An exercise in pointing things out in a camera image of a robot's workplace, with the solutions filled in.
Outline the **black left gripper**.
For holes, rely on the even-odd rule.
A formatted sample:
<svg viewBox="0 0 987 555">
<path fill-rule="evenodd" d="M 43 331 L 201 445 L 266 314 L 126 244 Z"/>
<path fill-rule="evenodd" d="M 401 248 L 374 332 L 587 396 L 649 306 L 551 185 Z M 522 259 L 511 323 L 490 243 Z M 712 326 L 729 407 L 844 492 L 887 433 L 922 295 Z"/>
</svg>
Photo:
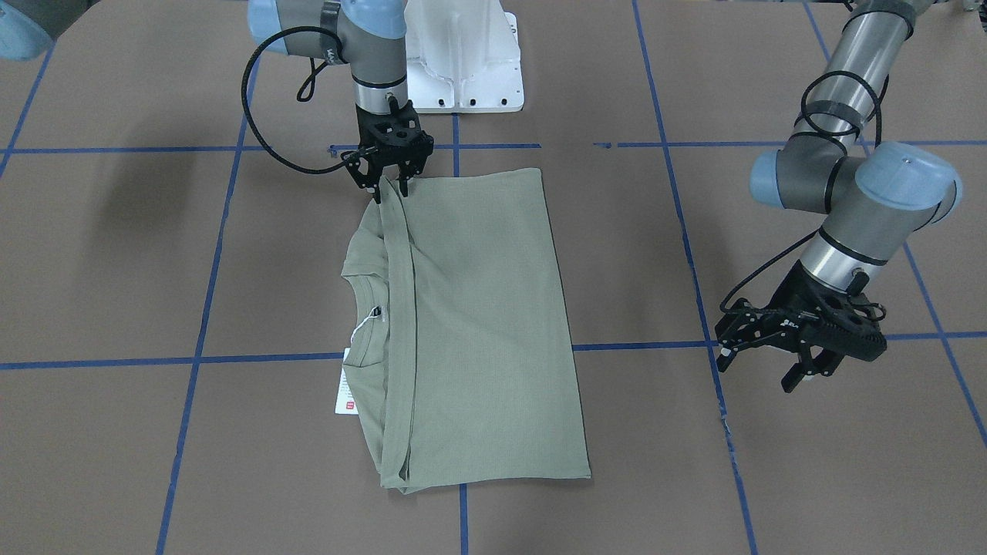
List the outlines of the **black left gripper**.
<svg viewBox="0 0 987 555">
<path fill-rule="evenodd" d="M 844 356 L 872 362 L 886 351 L 886 338 L 874 311 L 866 313 L 866 301 L 826 287 L 796 262 L 767 309 L 736 300 L 720 317 L 713 327 L 718 370 L 727 370 L 738 352 L 757 348 L 772 335 L 778 338 L 771 345 L 797 355 L 780 380 L 785 393 L 811 376 L 832 376 Z"/>
</svg>

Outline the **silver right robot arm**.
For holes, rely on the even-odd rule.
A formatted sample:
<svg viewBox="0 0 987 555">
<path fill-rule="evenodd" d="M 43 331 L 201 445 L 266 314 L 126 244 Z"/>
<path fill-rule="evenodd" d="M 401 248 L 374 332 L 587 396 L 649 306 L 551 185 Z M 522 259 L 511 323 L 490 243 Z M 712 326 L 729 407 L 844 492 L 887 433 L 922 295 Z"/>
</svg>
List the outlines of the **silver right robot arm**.
<svg viewBox="0 0 987 555">
<path fill-rule="evenodd" d="M 303 167 L 279 155 L 254 122 L 247 99 L 244 118 L 258 144 L 279 163 L 299 173 L 323 175 L 340 169 L 381 203 L 383 171 L 398 171 L 397 190 L 423 172 L 434 140 L 422 129 L 409 97 L 406 20 L 401 1 L 251 1 L 248 25 L 257 43 L 244 67 L 247 87 L 261 53 L 271 50 L 309 59 L 310 73 L 296 98 L 309 101 L 325 68 L 348 66 L 355 87 L 359 144 L 330 167 Z"/>
</svg>

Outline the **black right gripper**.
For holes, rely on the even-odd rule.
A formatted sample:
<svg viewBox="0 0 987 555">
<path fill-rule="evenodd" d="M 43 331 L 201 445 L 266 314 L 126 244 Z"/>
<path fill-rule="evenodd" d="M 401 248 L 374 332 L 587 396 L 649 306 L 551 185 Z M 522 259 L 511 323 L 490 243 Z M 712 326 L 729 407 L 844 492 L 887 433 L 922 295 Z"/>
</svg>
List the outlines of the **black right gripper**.
<svg viewBox="0 0 987 555">
<path fill-rule="evenodd" d="M 434 139 L 422 128 L 415 106 L 406 104 L 388 115 L 357 106 L 359 150 L 343 152 L 343 167 L 356 186 L 381 203 L 383 167 L 399 168 L 399 193 L 409 196 L 409 183 L 419 176 L 434 151 Z"/>
</svg>

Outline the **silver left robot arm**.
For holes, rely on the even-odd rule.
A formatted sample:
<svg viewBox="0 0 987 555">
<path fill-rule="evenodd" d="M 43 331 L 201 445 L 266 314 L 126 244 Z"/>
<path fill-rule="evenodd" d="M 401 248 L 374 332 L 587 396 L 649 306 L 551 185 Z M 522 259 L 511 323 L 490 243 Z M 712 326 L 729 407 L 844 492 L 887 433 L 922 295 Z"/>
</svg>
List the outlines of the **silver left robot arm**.
<svg viewBox="0 0 987 555">
<path fill-rule="evenodd" d="M 716 323 L 725 372 L 752 348 L 792 352 L 782 378 L 830 376 L 844 358 L 871 362 L 886 351 L 884 306 L 864 289 L 915 231 L 948 217 L 963 183 L 948 161 L 905 142 L 885 141 L 882 103 L 891 67 L 928 1 L 860 1 L 851 8 L 824 73 L 807 85 L 782 148 L 752 166 L 759 203 L 823 214 L 800 239 L 803 253 L 772 298 L 757 307 L 736 289 Z"/>
</svg>

